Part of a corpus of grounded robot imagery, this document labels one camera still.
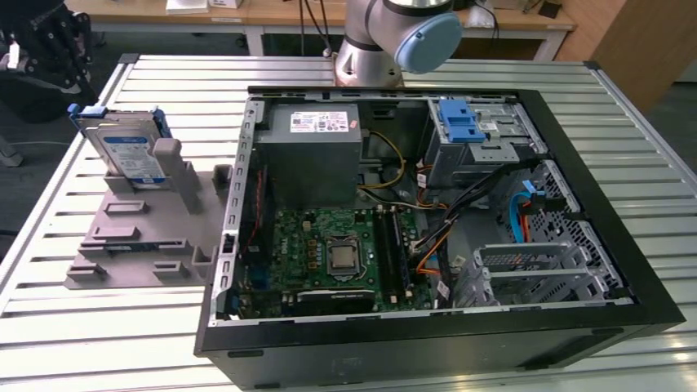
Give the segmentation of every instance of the slotted aluminum table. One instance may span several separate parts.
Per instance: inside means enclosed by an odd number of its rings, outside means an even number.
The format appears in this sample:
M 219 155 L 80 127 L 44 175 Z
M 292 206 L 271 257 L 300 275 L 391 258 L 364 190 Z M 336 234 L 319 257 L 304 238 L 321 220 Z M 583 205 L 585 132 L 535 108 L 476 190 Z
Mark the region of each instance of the slotted aluminum table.
M 101 103 L 168 114 L 199 170 L 235 161 L 249 85 L 332 83 L 321 59 L 141 56 Z M 697 180 L 601 71 L 581 63 L 453 60 L 409 87 L 540 90 L 688 321 L 565 369 L 392 381 L 331 390 L 697 390 Z M 192 355 L 203 287 L 63 287 L 107 185 L 77 136 L 0 266 L 0 390 L 235 390 Z

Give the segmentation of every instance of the wooden desk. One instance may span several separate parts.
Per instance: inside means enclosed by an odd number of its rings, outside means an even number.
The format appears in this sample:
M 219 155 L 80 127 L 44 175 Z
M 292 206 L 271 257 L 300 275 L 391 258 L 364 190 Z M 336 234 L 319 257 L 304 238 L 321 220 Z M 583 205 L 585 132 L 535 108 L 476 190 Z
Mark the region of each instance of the wooden desk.
M 251 25 L 299 25 L 300 10 L 297 1 L 283 2 L 281 0 L 248 0 L 248 23 Z M 315 17 L 321 20 L 321 8 L 316 2 L 311 2 Z M 325 4 L 327 24 L 329 26 L 344 26 L 347 7 L 343 4 Z M 575 21 L 560 11 L 556 19 L 537 15 L 536 12 L 524 14 L 516 10 L 496 10 L 497 22 L 501 30 L 548 30 L 559 29 L 571 31 L 576 27 Z M 463 24 L 468 21 L 469 10 L 459 11 Z M 313 20 L 308 12 L 304 15 L 305 25 L 312 26 Z
M 237 9 L 212 7 L 205 14 L 191 15 L 167 15 L 167 0 L 65 0 L 65 5 L 72 11 L 87 12 L 95 31 L 207 33 L 212 31 L 207 25 L 233 25 L 239 26 L 235 32 L 243 33 L 249 1 Z
M 261 37 L 268 33 L 301 32 L 299 0 L 245 0 L 237 9 L 211 8 L 205 14 L 167 15 L 167 0 L 65 0 L 68 8 L 84 11 L 92 17 L 95 31 L 175 32 L 175 33 L 244 33 L 248 36 L 249 54 L 264 55 Z M 311 2 L 320 24 L 321 9 Z M 325 4 L 331 34 L 343 35 L 345 6 Z M 463 23 L 468 11 L 460 11 Z M 496 10 L 500 38 L 543 40 L 536 60 L 553 60 L 567 33 L 575 29 L 573 20 L 561 11 L 556 19 L 536 12 Z M 309 12 L 304 15 L 305 33 L 316 34 Z M 465 29 L 464 38 L 491 38 L 492 29 Z

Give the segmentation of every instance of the yellow wire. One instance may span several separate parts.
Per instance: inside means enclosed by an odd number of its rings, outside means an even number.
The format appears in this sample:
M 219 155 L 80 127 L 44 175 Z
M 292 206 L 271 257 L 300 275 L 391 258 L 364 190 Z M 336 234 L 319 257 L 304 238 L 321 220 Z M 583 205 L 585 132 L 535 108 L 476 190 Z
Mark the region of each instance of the yellow wire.
M 395 143 L 392 143 L 391 140 L 380 132 L 371 131 L 371 133 L 375 136 L 377 136 L 380 139 L 383 139 L 383 141 L 388 144 L 388 146 L 395 150 L 397 157 L 400 157 L 400 172 L 397 173 L 395 180 L 389 180 L 388 182 L 385 182 L 383 184 L 359 185 L 360 189 L 387 188 L 388 186 L 396 184 L 403 179 L 403 176 L 404 176 L 405 164 L 404 164 L 404 157 L 403 157 L 403 153 L 400 152 L 400 149 L 396 147 Z

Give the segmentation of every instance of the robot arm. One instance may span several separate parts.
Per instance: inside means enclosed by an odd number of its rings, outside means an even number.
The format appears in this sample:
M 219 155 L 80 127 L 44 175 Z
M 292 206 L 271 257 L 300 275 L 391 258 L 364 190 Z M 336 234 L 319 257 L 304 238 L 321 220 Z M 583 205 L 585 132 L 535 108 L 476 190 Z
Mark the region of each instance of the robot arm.
M 461 23 L 452 0 L 351 0 L 336 62 L 341 86 L 392 87 L 401 69 L 433 71 L 452 56 Z
M 95 103 L 87 70 L 92 62 L 89 16 L 73 13 L 63 0 L 3 0 L 0 29 L 8 47 L 0 58 L 0 75 Z

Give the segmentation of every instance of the ram slot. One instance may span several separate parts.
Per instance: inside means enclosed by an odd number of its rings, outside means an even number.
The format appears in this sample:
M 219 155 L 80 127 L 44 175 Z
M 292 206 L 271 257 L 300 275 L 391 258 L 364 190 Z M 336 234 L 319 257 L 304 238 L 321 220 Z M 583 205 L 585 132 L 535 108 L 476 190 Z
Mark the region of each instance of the ram slot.
M 404 296 L 400 255 L 404 253 L 395 213 L 376 209 L 372 214 L 376 250 L 379 254 L 380 288 L 392 304 Z

